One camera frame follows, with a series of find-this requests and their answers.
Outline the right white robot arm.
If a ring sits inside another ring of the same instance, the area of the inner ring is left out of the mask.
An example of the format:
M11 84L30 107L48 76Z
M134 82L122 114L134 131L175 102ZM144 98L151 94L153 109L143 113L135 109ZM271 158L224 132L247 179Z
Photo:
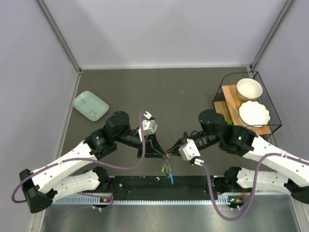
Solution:
M240 189L262 189L290 194L295 200L309 202L309 162L263 139L252 130L229 125L222 114L204 110L198 116L202 131L184 133L166 153L201 166L200 151L218 144L228 154L262 162L272 172L231 167L225 172L218 193Z

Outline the metal keyring with blue handle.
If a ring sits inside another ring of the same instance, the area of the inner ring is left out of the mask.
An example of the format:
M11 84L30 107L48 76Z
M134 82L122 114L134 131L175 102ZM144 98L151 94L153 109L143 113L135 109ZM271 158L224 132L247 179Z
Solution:
M169 173L168 173L168 174L165 174L165 176L170 180L171 184L173 185L173 184L174 184L174 178L173 178L173 174L172 174L172 171L171 171L171 167L170 167L169 160L166 159L166 160L164 161L164 164L163 164L163 165L166 165L166 166L167 166Z

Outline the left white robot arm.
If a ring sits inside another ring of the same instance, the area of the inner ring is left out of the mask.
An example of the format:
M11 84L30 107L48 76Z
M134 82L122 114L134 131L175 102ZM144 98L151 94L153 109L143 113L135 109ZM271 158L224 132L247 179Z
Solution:
M95 190L106 191L109 176L101 159L117 150L121 143L138 150L138 158L165 159L156 139L157 123L147 111L139 114L140 126L131 129L129 115L117 111L103 128L91 133L70 152L36 170L20 172L20 184L31 213L48 208L71 194Z

